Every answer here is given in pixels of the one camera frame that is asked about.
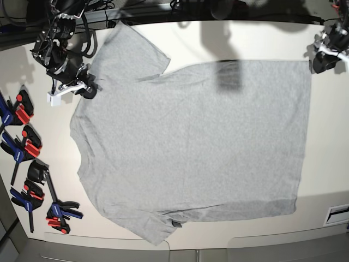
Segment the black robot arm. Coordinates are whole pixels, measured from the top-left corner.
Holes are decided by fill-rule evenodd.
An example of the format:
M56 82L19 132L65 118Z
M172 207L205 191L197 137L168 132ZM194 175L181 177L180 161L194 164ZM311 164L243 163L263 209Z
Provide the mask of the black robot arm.
M74 60L92 58L91 32L84 14L89 1L47 1L47 25L38 35L34 48L31 50L33 58L41 64L52 79L49 94L54 95L57 90L65 91L70 88L75 94L86 99L93 99L97 93L94 77L88 74L87 65L77 64ZM76 20L82 19L87 45L84 50L68 49L68 40L76 30Z
M317 74L335 68L338 62L348 65L348 1L334 1L332 7L338 18L326 26L313 43L313 71Z

